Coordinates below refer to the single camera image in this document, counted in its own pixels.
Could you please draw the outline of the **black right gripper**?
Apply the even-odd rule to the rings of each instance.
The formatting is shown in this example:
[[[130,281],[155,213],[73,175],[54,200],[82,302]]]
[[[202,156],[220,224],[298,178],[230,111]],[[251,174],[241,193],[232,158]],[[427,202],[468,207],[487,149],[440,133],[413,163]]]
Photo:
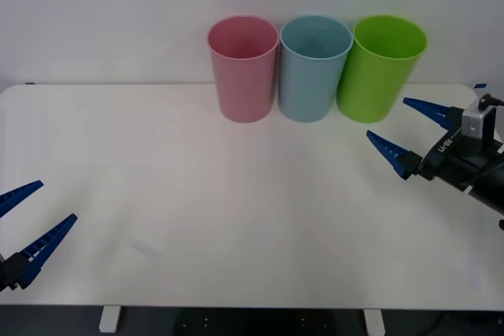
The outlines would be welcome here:
[[[402,102],[444,128],[446,134],[423,159],[367,131],[368,140],[395,172],[402,179],[419,173],[428,180],[439,178],[459,190],[473,186],[489,169],[489,110],[446,107],[416,98],[403,98]]]

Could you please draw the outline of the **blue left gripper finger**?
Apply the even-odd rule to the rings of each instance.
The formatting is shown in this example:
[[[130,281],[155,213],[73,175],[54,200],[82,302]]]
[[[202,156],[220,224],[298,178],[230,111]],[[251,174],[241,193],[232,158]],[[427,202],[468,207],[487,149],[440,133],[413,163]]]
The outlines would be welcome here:
[[[1,291],[7,287],[24,290],[30,286],[77,220],[75,214],[70,214],[33,243],[1,262]]]
[[[14,209],[23,200],[32,195],[43,186],[43,182],[37,180],[35,182],[25,184],[14,190],[6,192],[0,197],[0,217],[3,217],[9,211]]]

